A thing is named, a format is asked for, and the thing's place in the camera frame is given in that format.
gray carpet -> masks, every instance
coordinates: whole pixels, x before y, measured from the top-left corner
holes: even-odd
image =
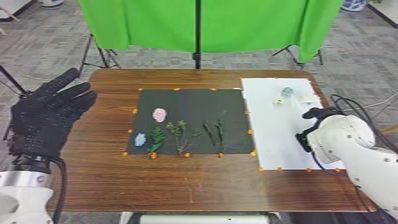
[[[20,16],[22,22],[0,23],[8,36],[0,35],[0,64],[27,89],[34,90],[71,67],[80,66],[89,29],[77,1],[66,1],[61,9],[43,9],[36,4]],[[365,105],[381,102],[398,91],[398,29],[366,9],[358,15],[340,13],[324,44],[326,66],[315,59],[306,71],[315,75],[326,94],[352,97]],[[207,54],[207,69],[297,69],[288,53],[272,57],[276,50],[251,53]],[[132,47],[118,51],[123,68],[194,67],[191,53]],[[95,48],[91,62],[100,62]],[[95,68],[87,68],[84,80]],[[0,133],[9,121],[9,107],[16,95],[0,85]],[[370,108],[375,115],[382,107]],[[381,113],[381,128],[398,124],[398,103]],[[0,143],[0,162],[8,146]],[[63,223],[118,223],[118,214],[66,213]]]

green screen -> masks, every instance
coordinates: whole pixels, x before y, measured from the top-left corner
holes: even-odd
[[[203,52],[318,53],[343,0],[203,0]],[[196,51],[196,0],[80,0],[102,48]]]

black glove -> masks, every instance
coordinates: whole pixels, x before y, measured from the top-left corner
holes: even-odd
[[[96,92],[87,92],[89,83],[61,91],[79,74],[79,70],[70,69],[11,108],[13,155],[31,154],[52,158],[61,156],[73,123],[96,103]]]

black cable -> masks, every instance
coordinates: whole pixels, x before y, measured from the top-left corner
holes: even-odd
[[[395,98],[395,100],[391,101],[391,103],[388,104],[388,106],[382,108],[382,110],[379,111],[377,115],[372,117],[372,119],[377,118],[377,116],[381,115],[381,113],[386,111],[386,109],[390,108],[390,106],[393,105],[393,103],[397,102],[398,98]]]
[[[370,207],[368,207],[368,205],[366,205],[366,203],[365,203],[365,198],[363,198],[363,196],[361,196],[359,189],[361,189],[361,187],[356,186],[358,198],[359,198],[361,204],[363,204],[363,206],[365,206],[365,209],[366,209],[366,211],[368,211],[368,214],[372,214],[374,212],[370,211]],[[375,207],[377,207],[377,212],[379,212],[379,215],[381,215],[381,208],[379,208],[379,206],[377,206],[377,204],[375,204],[374,201],[372,201],[372,203],[374,203],[374,205],[375,205]],[[370,223],[370,224],[377,224],[374,218],[372,218],[370,216],[366,216],[365,214],[363,214],[363,216],[365,216],[365,219],[366,219],[368,223]]]
[[[317,159],[315,152],[311,152],[311,156],[313,156],[313,159],[315,159],[315,163],[317,163],[320,169],[324,170],[324,172],[326,172],[327,174],[334,175],[334,176],[343,176],[340,173],[334,173],[333,171],[329,171],[329,170],[326,169],[326,167],[322,166],[320,161],[318,161],[318,159]]]
[[[370,114],[368,114],[361,104],[358,103],[358,101],[345,98],[338,94],[331,95],[331,100],[333,100],[334,106],[336,106],[336,108],[338,108],[338,110],[343,114],[345,114],[345,111],[343,111],[342,106],[340,106],[340,101],[343,101],[347,103],[347,106],[350,107],[352,111],[356,112],[359,118],[366,121],[366,123],[370,125],[370,128],[375,132],[375,135],[377,135],[386,147],[398,153],[398,147],[395,146],[395,144],[391,143],[390,139],[386,138],[381,130],[377,129],[375,124],[374,124],[374,119],[372,119]]]
[[[11,88],[11,86],[6,84],[6,82],[4,81],[0,81],[0,83],[4,84],[4,86],[9,88],[9,90],[15,92],[15,94],[18,95],[18,96],[22,96],[22,94],[16,92],[16,90]]]
[[[59,203],[54,211],[54,223],[59,223],[61,213],[64,209],[64,201],[66,201],[66,188],[68,188],[68,172],[66,172],[66,162],[61,158],[52,159],[59,170],[61,170],[61,194],[59,194]]]

white paper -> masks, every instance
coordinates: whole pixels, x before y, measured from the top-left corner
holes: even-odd
[[[313,107],[322,108],[310,80],[247,78],[242,83],[260,167],[265,170],[278,170],[279,167],[320,169],[295,138],[295,134],[313,127],[317,121],[306,120],[302,114]],[[286,87],[294,89],[290,97],[281,94]],[[283,99],[283,104],[274,103],[278,99]],[[345,168],[342,162],[324,164],[324,167]]]

